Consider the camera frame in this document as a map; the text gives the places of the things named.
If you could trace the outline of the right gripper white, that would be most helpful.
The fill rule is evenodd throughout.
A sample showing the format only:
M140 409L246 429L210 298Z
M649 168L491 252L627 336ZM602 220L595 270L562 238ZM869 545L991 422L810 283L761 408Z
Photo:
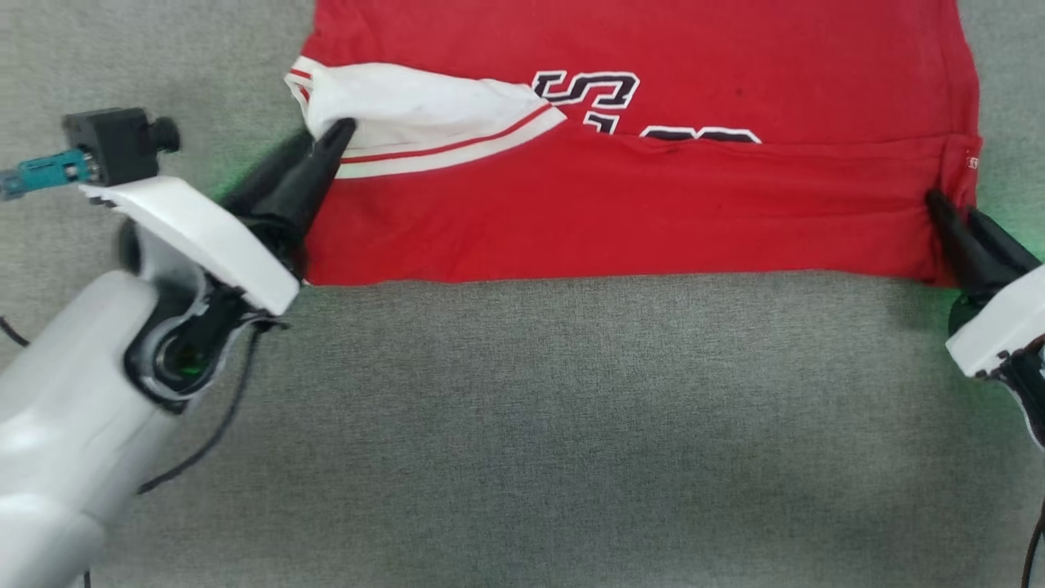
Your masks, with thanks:
M963 376L993 376L1045 337L1045 265L992 217L982 211L968 215L938 189L927 194L927 208L959 289L999 292L947 342ZM1009 284L1012 271L1027 274Z

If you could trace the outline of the red and white jersey shirt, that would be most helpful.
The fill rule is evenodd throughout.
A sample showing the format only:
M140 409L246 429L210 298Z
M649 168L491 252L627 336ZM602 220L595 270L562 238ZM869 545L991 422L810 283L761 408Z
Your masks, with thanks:
M316 0L287 85L358 130L318 286L840 271L952 282L976 201L958 0Z

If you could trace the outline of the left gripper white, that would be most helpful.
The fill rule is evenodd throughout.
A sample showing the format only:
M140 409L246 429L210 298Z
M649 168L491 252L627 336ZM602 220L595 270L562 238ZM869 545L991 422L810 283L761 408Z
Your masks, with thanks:
M296 131L235 183L220 205L176 177L110 187L82 184L82 192L114 204L225 286L242 291L253 308L283 316L301 290L291 272L306 271L306 235L355 131L353 118L336 119L318 138L306 127ZM235 216L249 217L251 231Z

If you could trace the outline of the grey fabric sofa cushion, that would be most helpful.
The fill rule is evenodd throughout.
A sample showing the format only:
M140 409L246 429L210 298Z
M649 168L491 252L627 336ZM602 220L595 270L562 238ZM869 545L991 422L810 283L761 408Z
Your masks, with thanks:
M979 204L1045 258L1045 0L960 0ZM0 0L0 168L141 105L220 194L291 134L310 0ZM0 204L33 337L113 265L75 189ZM1018 588L1045 454L945 350L954 293L839 273L309 289L216 450L92 588Z

